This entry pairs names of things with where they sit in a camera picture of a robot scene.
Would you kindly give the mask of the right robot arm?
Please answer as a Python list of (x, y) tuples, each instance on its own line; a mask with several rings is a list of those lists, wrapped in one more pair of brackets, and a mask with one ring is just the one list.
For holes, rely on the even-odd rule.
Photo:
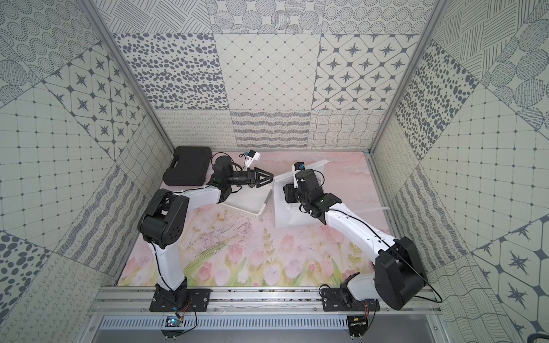
[(300, 161), (293, 166), (293, 183), (283, 187), (285, 201), (298, 203), (300, 211), (339, 231), (374, 264), (374, 274), (356, 272), (340, 283), (341, 302), (346, 307), (368, 300), (374, 288), (390, 308), (401, 310), (426, 286), (423, 263), (412, 240), (397, 239), (360, 219), (339, 198), (326, 193), (317, 172)]

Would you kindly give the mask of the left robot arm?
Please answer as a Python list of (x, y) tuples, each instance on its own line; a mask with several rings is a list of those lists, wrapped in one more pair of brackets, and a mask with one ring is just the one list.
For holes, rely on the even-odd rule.
[(238, 168), (227, 155), (216, 159), (210, 181), (203, 187), (173, 192), (157, 190), (138, 224), (143, 240), (149, 244), (159, 278), (155, 291), (173, 307), (187, 297), (187, 277), (180, 267), (177, 242), (180, 240), (188, 211), (223, 203), (232, 188), (260, 188), (271, 184), (274, 174), (260, 168)]

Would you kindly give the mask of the white perforated plastic basket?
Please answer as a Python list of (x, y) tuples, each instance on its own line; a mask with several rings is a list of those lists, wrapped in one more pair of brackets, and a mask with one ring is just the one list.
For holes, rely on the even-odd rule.
[(244, 186), (237, 193), (231, 194), (221, 205), (237, 215), (260, 221), (271, 196), (271, 184), (260, 188)]

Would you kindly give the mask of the black plastic tool case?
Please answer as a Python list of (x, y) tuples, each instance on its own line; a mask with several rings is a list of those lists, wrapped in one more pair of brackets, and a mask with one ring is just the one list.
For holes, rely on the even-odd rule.
[(212, 158), (209, 147), (177, 147), (163, 175), (168, 186), (202, 186)]

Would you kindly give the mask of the floral pink table mat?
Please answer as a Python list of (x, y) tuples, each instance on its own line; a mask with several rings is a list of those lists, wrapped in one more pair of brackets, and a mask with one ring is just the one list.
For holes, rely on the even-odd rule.
[[(389, 232), (366, 158), (361, 152), (264, 152), (256, 166), (279, 175), (297, 161), (325, 161), (324, 190), (340, 197), (360, 218)], [(177, 245), (180, 266), (191, 286), (336, 285), (353, 273), (369, 274), (373, 264), (339, 231), (319, 222), (278, 228), (274, 204), (259, 220), (223, 204), (187, 214)]]

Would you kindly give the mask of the white vent grille strip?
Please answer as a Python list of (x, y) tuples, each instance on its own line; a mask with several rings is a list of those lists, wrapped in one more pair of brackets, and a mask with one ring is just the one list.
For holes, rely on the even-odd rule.
[(336, 330), (347, 328), (347, 317), (342, 315), (233, 315), (199, 316), (179, 322), (173, 316), (105, 316), (102, 330)]

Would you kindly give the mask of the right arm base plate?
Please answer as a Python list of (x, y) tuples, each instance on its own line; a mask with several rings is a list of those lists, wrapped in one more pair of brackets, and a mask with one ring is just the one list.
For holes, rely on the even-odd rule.
[(318, 292), (325, 312), (380, 309), (380, 297), (375, 289), (374, 274), (357, 272), (348, 276), (339, 287), (332, 288), (323, 284), (319, 286)]

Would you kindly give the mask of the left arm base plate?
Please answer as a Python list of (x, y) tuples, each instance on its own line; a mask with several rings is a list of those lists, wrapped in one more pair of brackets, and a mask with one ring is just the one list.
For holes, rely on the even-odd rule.
[(172, 292), (160, 287), (154, 292), (149, 311), (175, 312), (189, 306), (188, 309), (191, 312), (205, 312), (211, 293), (211, 289), (191, 288)]

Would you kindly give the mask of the aluminium mounting rail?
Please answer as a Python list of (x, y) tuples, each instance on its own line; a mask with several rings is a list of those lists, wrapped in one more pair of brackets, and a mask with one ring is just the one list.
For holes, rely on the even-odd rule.
[[(206, 314), (312, 314), (339, 297), (332, 287), (190, 287), (187, 313)], [(155, 294), (154, 287), (103, 287), (92, 302), (90, 314), (174, 314), (176, 309)]]

